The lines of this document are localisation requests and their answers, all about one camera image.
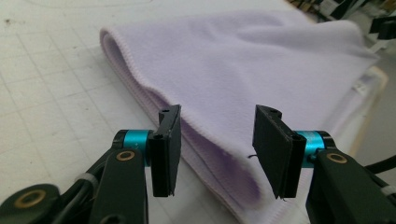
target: blue metal ring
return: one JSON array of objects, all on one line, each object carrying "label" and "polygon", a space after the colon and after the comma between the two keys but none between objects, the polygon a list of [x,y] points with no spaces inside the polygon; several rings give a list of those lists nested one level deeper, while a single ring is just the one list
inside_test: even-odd
[{"label": "blue metal ring", "polygon": [[312,161],[316,158],[317,150],[325,148],[322,137],[315,131],[296,131],[297,134],[306,138],[306,146],[303,160],[303,168],[314,168]]},{"label": "blue metal ring", "polygon": [[149,130],[128,130],[125,134],[123,147],[130,147],[139,150],[144,158],[145,166],[148,165],[146,145],[148,141]]}]

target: towel fold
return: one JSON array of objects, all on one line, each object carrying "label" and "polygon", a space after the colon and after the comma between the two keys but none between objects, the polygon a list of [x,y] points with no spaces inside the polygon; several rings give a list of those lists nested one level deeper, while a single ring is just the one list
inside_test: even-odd
[{"label": "towel fold", "polygon": [[[274,223],[291,206],[248,159],[255,105],[282,111],[293,130],[336,134],[345,122],[337,116],[347,116],[333,112],[361,104],[346,96],[377,60],[353,23],[314,24],[298,11],[127,24],[103,28],[100,39],[153,120],[159,108],[182,105],[182,157],[243,223]],[[302,173],[303,189],[309,177]]]}]

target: gold washer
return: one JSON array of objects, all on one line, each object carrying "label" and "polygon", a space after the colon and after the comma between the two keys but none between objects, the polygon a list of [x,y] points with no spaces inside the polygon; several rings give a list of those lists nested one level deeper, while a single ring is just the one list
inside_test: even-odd
[{"label": "gold washer", "polygon": [[117,154],[117,160],[119,161],[128,161],[134,157],[134,152],[132,151],[123,151]]},{"label": "gold washer", "polygon": [[347,163],[347,158],[337,153],[329,153],[326,155],[327,159],[337,163]]},{"label": "gold washer", "polygon": [[[26,197],[31,196],[32,194],[37,194],[37,197],[27,203],[23,201]],[[22,194],[22,196],[15,201],[14,206],[17,208],[29,208],[43,201],[45,197],[46,191],[44,191],[43,189],[34,189]]]}]

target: purple towel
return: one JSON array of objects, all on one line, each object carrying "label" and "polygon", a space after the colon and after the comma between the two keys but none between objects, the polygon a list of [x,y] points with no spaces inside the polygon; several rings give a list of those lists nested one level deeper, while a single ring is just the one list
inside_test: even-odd
[{"label": "purple towel", "polygon": [[[327,130],[377,58],[348,21],[314,24],[298,11],[241,11],[104,28],[107,58],[156,120],[182,105],[182,156],[243,223],[273,223],[276,201],[251,146],[255,105],[293,130]],[[359,106],[348,102],[346,111]],[[302,174],[302,188],[309,174]]]}]

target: cutting mat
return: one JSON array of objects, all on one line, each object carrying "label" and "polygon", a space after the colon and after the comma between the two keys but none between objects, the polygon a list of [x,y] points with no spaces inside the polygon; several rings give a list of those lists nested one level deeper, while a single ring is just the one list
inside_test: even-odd
[{"label": "cutting mat", "polygon": [[[282,1],[4,0],[0,3],[0,202],[52,183],[65,192],[120,129],[155,129],[99,46],[100,28]],[[150,223],[237,223],[182,161],[176,196],[154,198]]]}]

